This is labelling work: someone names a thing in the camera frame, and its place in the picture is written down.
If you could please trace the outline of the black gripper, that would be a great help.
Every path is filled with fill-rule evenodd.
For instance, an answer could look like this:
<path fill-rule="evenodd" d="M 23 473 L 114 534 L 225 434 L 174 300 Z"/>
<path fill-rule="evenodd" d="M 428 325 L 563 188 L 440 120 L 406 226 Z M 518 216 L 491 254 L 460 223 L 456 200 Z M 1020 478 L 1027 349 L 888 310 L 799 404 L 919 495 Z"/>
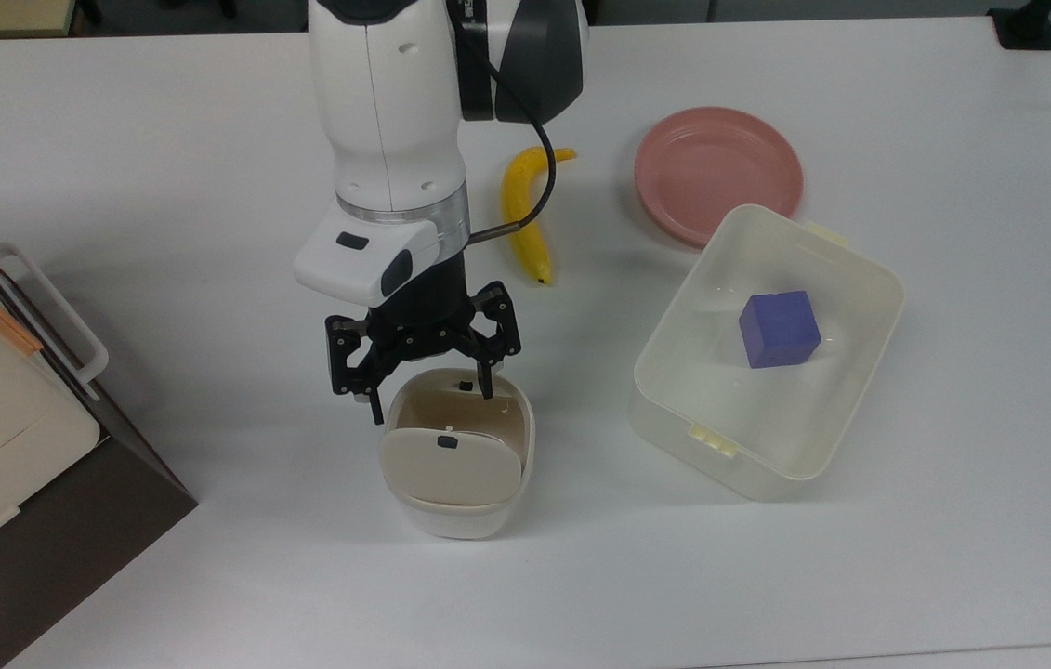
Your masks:
<path fill-rule="evenodd" d="M 470 295 L 462 253 L 425 270 L 359 321 L 330 316 L 324 325 L 331 389 L 363 397 L 376 425 L 386 423 L 382 382 L 404 361 L 460 352 L 477 364 L 480 393 L 490 400 L 493 368 L 522 348 L 507 288 L 488 283 Z"/>

